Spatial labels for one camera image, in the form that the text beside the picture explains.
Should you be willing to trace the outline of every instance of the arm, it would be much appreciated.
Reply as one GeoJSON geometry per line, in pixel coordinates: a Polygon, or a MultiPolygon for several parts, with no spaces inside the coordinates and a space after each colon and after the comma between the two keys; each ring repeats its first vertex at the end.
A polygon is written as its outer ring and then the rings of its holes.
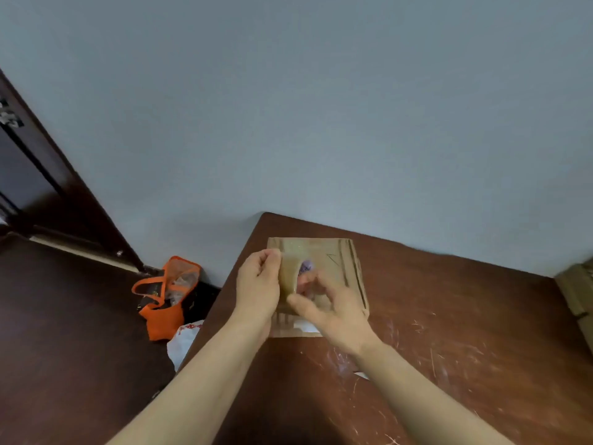
{"type": "Polygon", "coordinates": [[[423,445],[512,445],[506,437],[428,381],[392,347],[381,342],[356,303],[351,289],[323,273],[299,278],[299,292],[326,293],[330,313],[298,294],[288,303],[330,342],[351,354],[387,399],[406,430],[423,445]]]}
{"type": "Polygon", "coordinates": [[[229,321],[108,445],[209,444],[270,332],[278,305],[280,253],[253,253],[237,276],[229,321]]]}

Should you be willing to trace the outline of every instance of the hand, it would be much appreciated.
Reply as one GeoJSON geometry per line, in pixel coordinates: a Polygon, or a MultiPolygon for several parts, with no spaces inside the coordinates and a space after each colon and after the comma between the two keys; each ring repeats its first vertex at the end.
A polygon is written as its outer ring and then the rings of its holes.
{"type": "Polygon", "coordinates": [[[280,298],[278,271],[282,255],[270,248],[252,253],[237,275],[237,303],[233,315],[241,321],[256,322],[263,328],[263,340],[270,333],[271,315],[280,298]]]}
{"type": "Polygon", "coordinates": [[[371,329],[352,289],[314,270],[298,278],[298,292],[325,293],[333,305],[333,311],[323,312],[315,303],[299,294],[291,294],[288,304],[312,324],[333,345],[354,357],[359,357],[363,348],[381,342],[371,329]]]}

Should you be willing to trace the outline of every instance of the brown table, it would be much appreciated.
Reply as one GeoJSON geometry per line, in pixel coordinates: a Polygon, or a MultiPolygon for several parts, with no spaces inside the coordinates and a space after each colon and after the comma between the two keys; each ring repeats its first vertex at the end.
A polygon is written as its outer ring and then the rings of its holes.
{"type": "MultiPolygon", "coordinates": [[[[187,359],[235,304],[237,269],[268,237],[354,241],[376,333],[517,444],[593,443],[593,357],[554,281],[265,213],[187,359]]],[[[217,443],[413,443],[372,383],[323,338],[268,339],[217,443]]]]}

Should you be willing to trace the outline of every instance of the door threshold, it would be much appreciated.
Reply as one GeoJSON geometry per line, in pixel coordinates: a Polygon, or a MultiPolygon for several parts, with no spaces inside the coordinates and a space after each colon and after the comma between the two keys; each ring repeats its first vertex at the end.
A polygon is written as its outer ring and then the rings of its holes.
{"type": "Polygon", "coordinates": [[[42,245],[47,245],[48,247],[53,247],[58,250],[62,250],[67,253],[76,254],[77,256],[82,256],[87,259],[93,259],[93,261],[103,262],[107,265],[119,267],[120,269],[124,269],[129,272],[140,273],[140,270],[138,270],[131,264],[118,261],[117,259],[114,259],[108,255],[101,254],[81,246],[77,246],[76,244],[72,244],[70,242],[57,239],[55,237],[50,237],[44,234],[34,234],[31,237],[29,237],[29,240],[32,240],[33,242],[42,245]]]}

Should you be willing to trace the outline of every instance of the person's left hand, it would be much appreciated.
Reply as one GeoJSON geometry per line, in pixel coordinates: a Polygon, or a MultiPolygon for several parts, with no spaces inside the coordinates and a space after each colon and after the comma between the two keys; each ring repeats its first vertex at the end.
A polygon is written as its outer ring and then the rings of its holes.
{"type": "Polygon", "coordinates": [[[262,342],[270,333],[271,316],[280,299],[281,261],[280,250],[262,250],[251,254],[237,275],[237,303],[233,314],[242,321],[256,322],[263,329],[262,342]]]}

